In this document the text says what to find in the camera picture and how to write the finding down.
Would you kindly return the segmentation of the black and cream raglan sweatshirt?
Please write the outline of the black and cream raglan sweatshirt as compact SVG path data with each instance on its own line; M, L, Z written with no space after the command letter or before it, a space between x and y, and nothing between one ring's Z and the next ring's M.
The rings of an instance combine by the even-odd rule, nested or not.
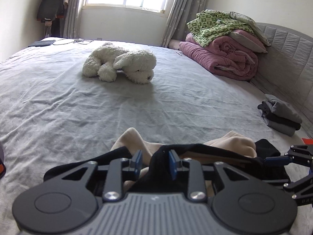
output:
M108 165L118 158L131 158L136 151L143 152L143 168L138 181L125 181L128 192L186 192L187 181L172 180L169 170L169 151L175 150L183 158L192 158L203 165L223 161L260 180L287 180L283 166L264 165L267 157L280 152L266 139L254 142L235 131L204 144L164 145L145 141L134 128L127 129L115 142L110 152L93 158L98 165Z

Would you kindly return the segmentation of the dark clothes hanging on rack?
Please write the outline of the dark clothes hanging on rack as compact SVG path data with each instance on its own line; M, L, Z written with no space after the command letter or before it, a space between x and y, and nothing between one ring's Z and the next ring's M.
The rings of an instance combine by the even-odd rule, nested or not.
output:
M42 0L37 12L37 21L45 25L44 37L61 37L62 19L69 0Z

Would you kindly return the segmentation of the bottom grey folded garment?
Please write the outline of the bottom grey folded garment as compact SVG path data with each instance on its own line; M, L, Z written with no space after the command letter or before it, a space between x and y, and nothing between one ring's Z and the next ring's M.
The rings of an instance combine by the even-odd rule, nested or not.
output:
M293 136L295 134L295 129L293 127L284 125L284 124L279 124L277 122L268 120L267 118L263 117L263 121L268 127L271 127L274 130L277 130L280 133L286 134L287 136Z

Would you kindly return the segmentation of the grey folded garment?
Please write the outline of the grey folded garment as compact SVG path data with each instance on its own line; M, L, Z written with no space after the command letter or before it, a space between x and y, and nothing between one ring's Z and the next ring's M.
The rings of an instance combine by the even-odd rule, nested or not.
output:
M291 104L271 94L265 94L265 103L272 114L298 124L302 123L302 118Z
M279 124L277 122L268 120L267 118L263 117L263 121L268 127L271 127L274 130L277 130L280 133L286 134L287 136L293 136L295 134L295 129L293 127L284 125L284 124Z

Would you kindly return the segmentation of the black folded garment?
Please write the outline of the black folded garment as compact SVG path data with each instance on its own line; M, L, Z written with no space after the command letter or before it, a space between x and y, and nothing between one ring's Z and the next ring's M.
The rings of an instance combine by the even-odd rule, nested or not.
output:
M296 123L292 120L289 120L287 118L283 118L283 117L277 116L276 114L271 113L269 107L263 103L259 104L257 108L262 111L262 116L265 117L267 120L270 120L278 124L289 126L291 128L294 128L295 130L299 130L301 128L300 123Z

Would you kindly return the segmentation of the top grey folded garment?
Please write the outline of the top grey folded garment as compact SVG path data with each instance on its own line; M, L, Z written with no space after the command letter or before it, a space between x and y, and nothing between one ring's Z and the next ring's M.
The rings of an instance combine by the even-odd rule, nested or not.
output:
M291 104L271 94L265 94L265 103L272 114L298 124L302 123L302 118Z

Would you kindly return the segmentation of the grey bed sheet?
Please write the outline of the grey bed sheet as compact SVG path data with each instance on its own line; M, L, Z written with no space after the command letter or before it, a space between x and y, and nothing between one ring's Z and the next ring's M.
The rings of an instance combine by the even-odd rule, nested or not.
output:
M265 138L281 153L307 136L267 127L257 109L263 92L215 76L175 50L152 47L157 65L149 84L123 74L112 83L86 78L83 63L100 45L61 40L1 61L1 234L18 233L12 204L46 171L105 154L130 127L166 145L205 143L233 130Z

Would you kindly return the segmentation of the grey padded headboard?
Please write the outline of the grey padded headboard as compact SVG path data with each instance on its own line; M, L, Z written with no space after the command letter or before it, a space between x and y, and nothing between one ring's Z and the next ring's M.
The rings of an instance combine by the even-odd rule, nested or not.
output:
M279 25L258 23L270 47L258 54L251 82L264 93L290 103L312 136L312 37Z

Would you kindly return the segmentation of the white plush dog toy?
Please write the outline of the white plush dog toy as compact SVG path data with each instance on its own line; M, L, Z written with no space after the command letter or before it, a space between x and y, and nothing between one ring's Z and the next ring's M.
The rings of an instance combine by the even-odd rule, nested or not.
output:
M107 42L91 52L82 73L87 78L97 76L101 81L114 82L121 71L136 84L148 84L156 65L157 58L149 50L130 51Z

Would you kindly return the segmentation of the pink folded quilt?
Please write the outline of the pink folded quilt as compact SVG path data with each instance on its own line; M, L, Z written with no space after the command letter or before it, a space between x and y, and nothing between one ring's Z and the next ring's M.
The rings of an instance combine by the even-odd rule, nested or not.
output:
M256 54L229 36L218 37L201 47L192 34L188 34L186 40L179 43L179 50L215 75L248 81L257 72Z

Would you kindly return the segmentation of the grey pink pillow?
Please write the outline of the grey pink pillow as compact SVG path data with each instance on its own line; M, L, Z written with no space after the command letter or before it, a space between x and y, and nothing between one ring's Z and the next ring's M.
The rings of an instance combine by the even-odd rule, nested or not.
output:
M244 30L237 29L230 32L228 34L229 37L253 52L267 53L265 46L269 47L271 44L252 18L233 11L224 11L224 13L234 20L246 23L252 28L254 34L252 35Z

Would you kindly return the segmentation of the green patterned blanket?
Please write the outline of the green patterned blanket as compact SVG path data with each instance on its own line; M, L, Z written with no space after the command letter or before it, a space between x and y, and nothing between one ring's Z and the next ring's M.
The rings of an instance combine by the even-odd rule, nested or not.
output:
M189 21L187 27L193 39L201 46L208 46L218 37L226 36L233 30L244 30L254 36L253 29L239 20L219 11L202 11Z

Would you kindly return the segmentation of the grey dotted curtain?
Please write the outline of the grey dotted curtain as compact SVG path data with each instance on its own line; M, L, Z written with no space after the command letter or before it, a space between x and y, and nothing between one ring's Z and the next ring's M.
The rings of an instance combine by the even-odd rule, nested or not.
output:
M161 47L168 47L172 39L185 40L189 32L187 23L205 9L206 3L207 0L174 0L165 24Z

